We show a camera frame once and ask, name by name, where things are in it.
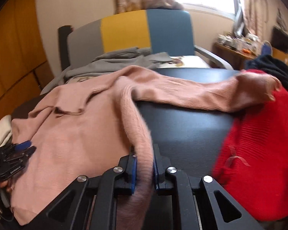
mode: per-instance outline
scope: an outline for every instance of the wall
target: wall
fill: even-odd
[[[194,43],[212,51],[212,45],[218,34],[231,32],[234,21],[230,18],[204,11],[189,11],[193,26]]]
[[[285,7],[281,0],[268,0],[268,21],[265,27],[265,40],[271,40],[272,29],[276,25],[276,15],[278,8],[280,8],[288,29],[288,9]]]
[[[37,70],[48,63],[38,31],[35,0],[8,0],[0,10],[0,119],[41,92]]]
[[[61,72],[57,29],[64,25],[77,29],[114,11],[114,0],[36,0],[41,38],[54,75]]]
[[[282,2],[268,0],[268,3],[269,20],[264,34],[266,40],[271,39],[278,6],[288,26],[288,10]],[[43,46],[55,75],[61,72],[57,29],[64,25],[79,28],[89,22],[113,15],[114,11],[114,0],[36,0],[36,13]],[[201,10],[191,10],[189,13],[193,24],[195,44],[209,51],[212,50],[212,44],[218,34],[232,30],[233,19]]]

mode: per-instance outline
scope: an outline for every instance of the chair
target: chair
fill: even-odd
[[[202,54],[218,67],[232,70],[215,54],[194,45],[190,14],[181,10],[149,9],[117,14],[88,23],[74,31],[59,28],[62,70],[89,64],[95,57],[129,47],[151,47],[170,56]]]

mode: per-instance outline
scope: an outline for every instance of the gray clothing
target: gray clothing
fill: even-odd
[[[86,66],[72,69],[68,67],[60,76],[54,78],[41,92],[49,92],[57,86],[63,78],[83,77],[83,76],[100,76],[121,70],[127,66],[136,65],[145,68],[157,68],[160,64],[173,61],[167,53],[150,54],[150,48],[127,48],[123,50],[104,53],[96,57]]]

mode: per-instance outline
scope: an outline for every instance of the white cloth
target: white cloth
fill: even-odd
[[[5,145],[12,136],[11,121],[11,115],[6,115],[0,120],[0,147]]]

